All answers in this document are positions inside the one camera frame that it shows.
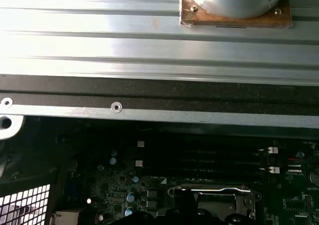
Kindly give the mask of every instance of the metal plate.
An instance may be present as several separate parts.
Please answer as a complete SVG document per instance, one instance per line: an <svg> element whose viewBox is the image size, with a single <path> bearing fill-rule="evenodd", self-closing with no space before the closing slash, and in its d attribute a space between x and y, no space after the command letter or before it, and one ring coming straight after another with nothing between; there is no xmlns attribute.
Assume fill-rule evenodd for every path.
<svg viewBox="0 0 319 225"><path fill-rule="evenodd" d="M186 27L178 0L0 0L0 74L319 84L319 0L287 30Z"/></svg>
<svg viewBox="0 0 319 225"><path fill-rule="evenodd" d="M319 128L319 87L6 75L1 98L0 114Z"/></svg>

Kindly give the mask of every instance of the mounting screw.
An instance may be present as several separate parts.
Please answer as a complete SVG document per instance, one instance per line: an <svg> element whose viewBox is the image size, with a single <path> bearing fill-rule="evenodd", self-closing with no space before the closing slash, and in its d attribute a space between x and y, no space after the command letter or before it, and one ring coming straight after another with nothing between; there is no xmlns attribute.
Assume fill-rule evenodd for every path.
<svg viewBox="0 0 319 225"><path fill-rule="evenodd" d="M119 102L114 102L111 105L111 111L113 111L114 113L120 113L122 109L123 109L123 106Z"/></svg>
<svg viewBox="0 0 319 225"><path fill-rule="evenodd" d="M283 13L283 12L281 11L280 8L275 9L275 15L280 15L280 14L282 14L282 13Z"/></svg>
<svg viewBox="0 0 319 225"><path fill-rule="evenodd" d="M1 101L1 106L5 108L9 108L13 105L13 100L11 98L4 98Z"/></svg>
<svg viewBox="0 0 319 225"><path fill-rule="evenodd" d="M191 10L192 12L197 12L197 11L198 11L198 7L195 6L195 5L193 5L192 7L190 7L190 10Z"/></svg>
<svg viewBox="0 0 319 225"><path fill-rule="evenodd" d="M16 171L11 175L11 179L16 180L21 176L21 171Z"/></svg>

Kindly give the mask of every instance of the capacitor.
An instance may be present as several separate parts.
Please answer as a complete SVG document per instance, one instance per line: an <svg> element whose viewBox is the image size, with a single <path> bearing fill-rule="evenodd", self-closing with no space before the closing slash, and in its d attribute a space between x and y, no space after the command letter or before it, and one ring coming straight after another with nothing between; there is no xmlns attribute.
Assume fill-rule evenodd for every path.
<svg viewBox="0 0 319 225"><path fill-rule="evenodd" d="M135 200L135 195L133 192L130 192L127 196L126 196L126 201L128 201L129 203L134 202Z"/></svg>
<svg viewBox="0 0 319 225"><path fill-rule="evenodd" d="M124 212L124 216L129 216L129 215L132 215L134 212L134 209L132 207L128 207L125 212Z"/></svg>
<svg viewBox="0 0 319 225"><path fill-rule="evenodd" d="M309 180L313 185L319 187L319 168L314 168L310 171Z"/></svg>
<svg viewBox="0 0 319 225"><path fill-rule="evenodd" d="M99 221L104 221L109 217L109 214L107 213L99 213Z"/></svg>
<svg viewBox="0 0 319 225"><path fill-rule="evenodd" d="M118 154L118 152L115 149L112 149L111 156L115 157Z"/></svg>
<svg viewBox="0 0 319 225"><path fill-rule="evenodd" d="M110 159L110 164L111 164L111 165L115 165L115 164L116 164L116 158L112 157L112 158Z"/></svg>
<svg viewBox="0 0 319 225"><path fill-rule="evenodd" d="M134 176L132 180L134 183L137 183L139 181L139 178L138 178L138 176Z"/></svg>
<svg viewBox="0 0 319 225"><path fill-rule="evenodd" d="M96 197L96 196L92 196L92 197L89 197L87 200L86 200L86 203L87 204L94 204L96 202L98 202L99 199Z"/></svg>

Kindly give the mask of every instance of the screw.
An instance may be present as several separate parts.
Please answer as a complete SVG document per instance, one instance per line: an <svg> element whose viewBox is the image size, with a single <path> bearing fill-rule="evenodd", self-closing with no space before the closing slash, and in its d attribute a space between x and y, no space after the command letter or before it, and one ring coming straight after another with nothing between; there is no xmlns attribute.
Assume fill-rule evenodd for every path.
<svg viewBox="0 0 319 225"><path fill-rule="evenodd" d="M305 153L303 153L302 151L299 151L297 153L297 157L299 157L299 158L304 158L304 156L305 156Z"/></svg>
<svg viewBox="0 0 319 225"><path fill-rule="evenodd" d="M113 113L120 113L123 109L123 106L120 102L114 102L111 105L111 110Z"/></svg>
<svg viewBox="0 0 319 225"><path fill-rule="evenodd" d="M275 9L275 15L282 14L282 10L280 8Z"/></svg>
<svg viewBox="0 0 319 225"><path fill-rule="evenodd" d="M1 101L1 105L5 108L9 108L13 105L13 100L11 98L4 98Z"/></svg>
<svg viewBox="0 0 319 225"><path fill-rule="evenodd" d="M21 171L16 171L16 172L14 172L12 175L11 175L11 178L13 179L13 180L16 180L16 179L18 179L20 176L21 176Z"/></svg>
<svg viewBox="0 0 319 225"><path fill-rule="evenodd" d="M98 170L99 170L100 172L102 172L102 171L104 170L104 166L103 166L102 164L100 164L100 165L98 166Z"/></svg>
<svg viewBox="0 0 319 225"><path fill-rule="evenodd" d="M192 12L197 12L198 11L198 7L194 5L194 6L190 7L190 10Z"/></svg>

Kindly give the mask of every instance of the screw hole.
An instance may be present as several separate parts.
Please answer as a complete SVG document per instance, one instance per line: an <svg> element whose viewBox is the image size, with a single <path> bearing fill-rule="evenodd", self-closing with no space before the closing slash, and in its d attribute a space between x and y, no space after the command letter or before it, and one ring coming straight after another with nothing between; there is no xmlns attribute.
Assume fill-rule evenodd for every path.
<svg viewBox="0 0 319 225"><path fill-rule="evenodd" d="M1 127L3 129L9 129L12 125L12 121L9 118L5 118L1 121Z"/></svg>

